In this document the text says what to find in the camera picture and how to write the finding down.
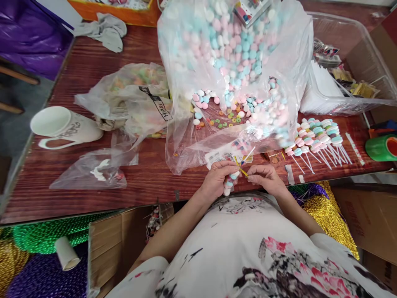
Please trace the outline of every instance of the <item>white dress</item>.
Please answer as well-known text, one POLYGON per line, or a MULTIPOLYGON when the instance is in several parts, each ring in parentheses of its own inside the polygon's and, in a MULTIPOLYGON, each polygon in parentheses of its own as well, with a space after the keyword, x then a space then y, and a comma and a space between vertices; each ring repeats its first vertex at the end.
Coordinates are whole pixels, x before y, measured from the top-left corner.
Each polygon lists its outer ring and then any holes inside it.
POLYGON ((347 247, 277 208, 258 195, 216 203, 170 264, 145 261, 107 298, 395 297, 347 247))

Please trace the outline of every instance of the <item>ceramic cup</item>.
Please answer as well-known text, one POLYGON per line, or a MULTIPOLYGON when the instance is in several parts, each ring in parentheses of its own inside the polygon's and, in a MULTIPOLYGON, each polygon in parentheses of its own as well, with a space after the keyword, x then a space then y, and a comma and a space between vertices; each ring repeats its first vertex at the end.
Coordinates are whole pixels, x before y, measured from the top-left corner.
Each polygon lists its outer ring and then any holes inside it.
POLYGON ((98 128, 95 121, 61 106, 52 106, 38 112, 32 118, 30 128, 37 135, 51 137, 42 139, 38 144, 41 148, 51 150, 96 141, 103 135, 103 130, 98 128), (57 139, 73 143, 58 147, 47 146, 47 142, 57 139))

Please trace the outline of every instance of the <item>green tape roll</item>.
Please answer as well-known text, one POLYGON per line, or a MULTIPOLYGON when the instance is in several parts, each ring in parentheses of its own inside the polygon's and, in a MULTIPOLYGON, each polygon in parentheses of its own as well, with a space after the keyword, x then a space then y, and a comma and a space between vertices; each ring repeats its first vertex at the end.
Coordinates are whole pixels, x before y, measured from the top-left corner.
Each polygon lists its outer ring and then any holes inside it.
POLYGON ((365 151, 375 161, 397 161, 397 135, 369 139, 365 151))

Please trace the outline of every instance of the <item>plastic bag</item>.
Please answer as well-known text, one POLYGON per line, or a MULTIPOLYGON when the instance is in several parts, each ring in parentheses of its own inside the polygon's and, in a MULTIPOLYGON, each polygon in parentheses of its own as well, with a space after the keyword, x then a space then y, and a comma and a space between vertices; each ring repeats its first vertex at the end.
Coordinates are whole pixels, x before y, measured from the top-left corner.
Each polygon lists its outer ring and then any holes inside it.
POLYGON ((232 0, 174 0, 159 19, 159 49, 174 118, 167 128, 166 161, 176 175, 205 164, 205 153, 238 137, 256 146, 254 153, 287 147, 295 138, 313 53, 311 17, 296 0, 274 0, 245 29, 234 15, 234 4, 232 0), (247 50, 248 38, 254 41, 247 50), (200 104, 192 101, 199 91, 210 91, 207 109, 201 98, 200 104), (259 99, 260 107, 255 113, 250 107, 249 121, 243 117, 237 125, 233 110, 237 105, 242 109, 248 99, 259 99), (193 125, 196 113, 202 117, 200 125, 193 125))
POLYGON ((89 152, 80 156, 51 185, 50 189, 114 189, 127 187, 123 171, 111 165, 109 148, 89 152))
POLYGON ((73 35, 35 0, 0 1, 0 56, 55 80, 73 35))
POLYGON ((162 137, 172 121, 165 70, 154 63, 122 67, 88 94, 76 95, 75 103, 91 111, 101 129, 119 128, 112 136, 114 167, 137 164, 140 143, 148 136, 162 137))
POLYGON ((140 95, 139 86, 149 87, 154 95, 168 97, 164 68, 155 63, 141 63, 127 64, 119 71, 103 77, 89 93, 76 95, 74 103, 101 119, 122 120, 122 124, 118 125, 122 127, 123 121, 130 118, 125 101, 133 101, 140 95))

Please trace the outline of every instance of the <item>purple bag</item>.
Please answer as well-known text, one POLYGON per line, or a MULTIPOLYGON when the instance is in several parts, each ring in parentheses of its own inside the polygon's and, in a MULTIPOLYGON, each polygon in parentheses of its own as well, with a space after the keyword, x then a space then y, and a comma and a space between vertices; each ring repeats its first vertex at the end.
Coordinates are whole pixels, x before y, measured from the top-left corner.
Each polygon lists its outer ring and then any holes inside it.
POLYGON ((73 39, 62 23, 35 0, 0 0, 0 56, 55 80, 73 39))

